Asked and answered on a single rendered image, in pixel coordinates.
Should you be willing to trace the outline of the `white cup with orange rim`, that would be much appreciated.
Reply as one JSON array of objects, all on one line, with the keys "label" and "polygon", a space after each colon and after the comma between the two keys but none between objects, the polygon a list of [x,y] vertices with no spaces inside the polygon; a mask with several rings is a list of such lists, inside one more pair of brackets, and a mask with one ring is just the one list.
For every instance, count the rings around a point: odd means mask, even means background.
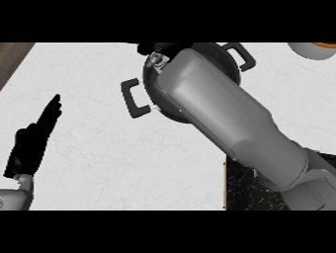
[{"label": "white cup with orange rim", "polygon": [[336,42],[290,42],[288,47],[305,58],[328,59],[336,54]]}]

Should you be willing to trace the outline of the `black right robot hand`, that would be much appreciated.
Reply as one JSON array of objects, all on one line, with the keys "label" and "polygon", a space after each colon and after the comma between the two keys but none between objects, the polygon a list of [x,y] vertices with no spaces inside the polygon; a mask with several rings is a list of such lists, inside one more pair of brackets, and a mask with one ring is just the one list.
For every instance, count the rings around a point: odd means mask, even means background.
[{"label": "black right robot hand", "polygon": [[167,57],[175,57],[176,54],[186,48],[192,47],[191,42],[136,42],[138,53],[149,55],[154,52]]}]

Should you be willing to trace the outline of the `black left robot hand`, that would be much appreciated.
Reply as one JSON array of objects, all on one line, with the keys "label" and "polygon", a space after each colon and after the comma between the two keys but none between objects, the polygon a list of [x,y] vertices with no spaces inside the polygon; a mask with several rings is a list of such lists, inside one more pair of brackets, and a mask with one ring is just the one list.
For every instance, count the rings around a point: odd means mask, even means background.
[{"label": "black left robot hand", "polygon": [[49,138],[61,115],[59,95],[55,95],[45,107],[39,120],[15,134],[3,176],[13,179],[18,175],[34,175],[45,157]]}]

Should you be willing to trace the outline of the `black marble tray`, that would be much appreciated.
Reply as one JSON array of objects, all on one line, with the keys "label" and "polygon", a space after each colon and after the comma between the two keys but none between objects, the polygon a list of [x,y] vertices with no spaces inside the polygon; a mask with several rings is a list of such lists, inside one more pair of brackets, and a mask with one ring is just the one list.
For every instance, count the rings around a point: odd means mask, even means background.
[{"label": "black marble tray", "polygon": [[[320,156],[336,168],[336,155]],[[265,187],[250,168],[226,158],[225,171],[228,211],[287,211],[280,194]]]}]

